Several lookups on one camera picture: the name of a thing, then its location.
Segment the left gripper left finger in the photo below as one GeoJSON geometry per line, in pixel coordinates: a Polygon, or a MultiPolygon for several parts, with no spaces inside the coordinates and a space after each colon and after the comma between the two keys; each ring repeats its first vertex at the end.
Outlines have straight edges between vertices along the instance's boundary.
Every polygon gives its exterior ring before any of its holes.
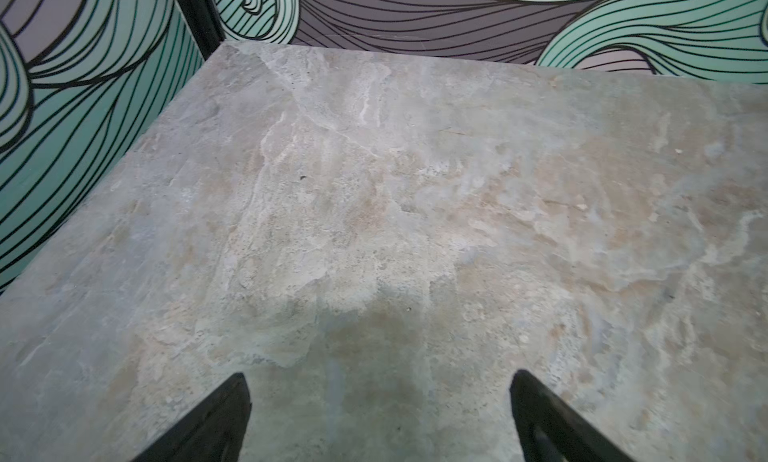
{"type": "Polygon", "coordinates": [[[133,460],[237,462],[251,410],[245,375],[234,373],[133,460]]]}

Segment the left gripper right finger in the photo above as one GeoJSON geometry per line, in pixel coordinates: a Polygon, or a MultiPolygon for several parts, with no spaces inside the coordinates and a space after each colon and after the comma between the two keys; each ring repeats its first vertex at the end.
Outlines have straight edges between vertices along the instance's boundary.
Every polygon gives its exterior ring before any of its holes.
{"type": "Polygon", "coordinates": [[[632,461],[531,372],[516,371],[509,392],[526,462],[632,461]]]}

